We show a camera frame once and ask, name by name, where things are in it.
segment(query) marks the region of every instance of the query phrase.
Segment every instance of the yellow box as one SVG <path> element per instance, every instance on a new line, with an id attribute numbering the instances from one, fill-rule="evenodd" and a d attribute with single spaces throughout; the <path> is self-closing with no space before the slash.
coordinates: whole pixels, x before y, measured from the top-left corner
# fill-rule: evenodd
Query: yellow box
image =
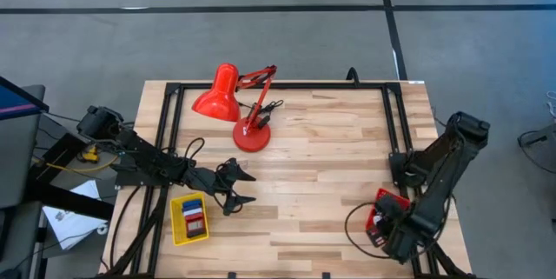
<path id="1" fill-rule="evenodd" d="M 204 235 L 194 236 L 188 238 L 187 227 L 185 226 L 185 218 L 182 213 L 182 204 L 187 201 L 201 200 L 202 215 L 205 220 L 205 229 L 207 233 Z M 173 198 L 170 200 L 170 218 L 172 221 L 172 237 L 174 238 L 174 245 L 180 246 L 187 243 L 201 241 L 209 238 L 209 224 L 207 223 L 207 209 L 205 208 L 204 193 L 196 192 L 190 195 Z"/>

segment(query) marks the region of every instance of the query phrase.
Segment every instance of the white paper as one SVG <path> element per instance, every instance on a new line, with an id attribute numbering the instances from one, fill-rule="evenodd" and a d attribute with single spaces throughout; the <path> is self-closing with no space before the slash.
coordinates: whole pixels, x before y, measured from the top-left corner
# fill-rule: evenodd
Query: white paper
<path id="1" fill-rule="evenodd" d="M 83 196 L 95 199 L 99 198 L 98 189 L 96 188 L 94 180 L 89 180 L 86 183 L 75 187 L 71 191 Z M 50 226 L 52 226 L 58 241 L 62 241 L 69 236 L 82 235 L 88 231 L 93 232 L 93 230 L 98 228 L 100 225 L 106 223 L 106 221 L 102 219 L 78 215 L 74 212 L 63 209 L 55 209 L 49 206 L 43 206 L 43 211 L 48 218 Z M 88 236 L 90 232 L 83 236 L 64 240 L 60 243 L 60 246 L 62 249 L 70 249 L 80 242 L 85 236 Z"/>

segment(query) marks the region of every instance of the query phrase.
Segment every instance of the yellow cable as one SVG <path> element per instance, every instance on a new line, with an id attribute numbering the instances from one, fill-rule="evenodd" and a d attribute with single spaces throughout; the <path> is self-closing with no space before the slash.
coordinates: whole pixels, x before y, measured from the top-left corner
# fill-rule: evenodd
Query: yellow cable
<path id="1" fill-rule="evenodd" d="M 95 171 L 100 171 L 103 170 L 105 168 L 108 168 L 111 164 L 113 164 L 119 156 L 114 156 L 114 158 L 112 158 L 112 160 L 108 163 L 105 163 L 102 166 L 98 166 L 92 169 L 71 169 L 71 168 L 67 168 L 67 167 L 63 167 L 63 166 L 59 166 L 59 165 L 55 165 L 55 164 L 51 164 L 51 163 L 46 163 L 47 166 L 55 168 L 55 169 L 60 169 L 60 170 L 65 170 L 65 171 L 74 171 L 74 172 L 82 172 L 82 173 L 87 173 L 87 172 L 95 172 Z"/>

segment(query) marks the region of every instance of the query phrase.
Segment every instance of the lamp arm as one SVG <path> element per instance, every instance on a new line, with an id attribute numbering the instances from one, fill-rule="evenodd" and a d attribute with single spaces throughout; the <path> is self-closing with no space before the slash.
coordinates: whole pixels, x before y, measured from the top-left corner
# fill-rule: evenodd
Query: lamp arm
<path id="1" fill-rule="evenodd" d="M 262 101 L 264 101 L 264 97 L 267 95 L 268 89 L 270 88 L 270 83 L 272 82 L 272 78 L 276 73 L 276 66 L 268 66 L 264 70 L 258 70 L 247 75 L 243 75 L 239 77 L 237 81 L 237 85 L 235 86 L 235 91 L 243 90 L 251 88 L 257 84 L 265 83 L 264 87 L 262 88 L 261 95 L 259 96 L 259 100 L 257 101 L 254 108 L 251 110 L 251 113 L 248 117 L 246 123 L 246 130 L 251 128 L 252 123 L 255 121 L 259 110 L 262 107 Z"/>

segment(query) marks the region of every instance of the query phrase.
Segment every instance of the red desk lamp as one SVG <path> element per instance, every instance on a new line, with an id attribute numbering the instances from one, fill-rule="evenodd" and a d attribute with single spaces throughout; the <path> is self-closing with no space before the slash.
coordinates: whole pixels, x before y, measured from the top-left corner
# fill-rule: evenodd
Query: red desk lamp
<path id="1" fill-rule="evenodd" d="M 238 148 L 247 152 L 264 149 L 270 141 L 269 116 L 260 118 L 258 114 L 275 73 L 276 66 L 273 65 L 264 70 L 240 76 L 234 65 L 224 63 L 216 69 L 212 88 L 197 98 L 193 103 L 192 110 L 204 116 L 237 122 L 232 136 Z M 247 117 L 241 118 L 240 105 L 235 100 L 234 93 L 264 82 L 259 101 L 251 108 Z"/>

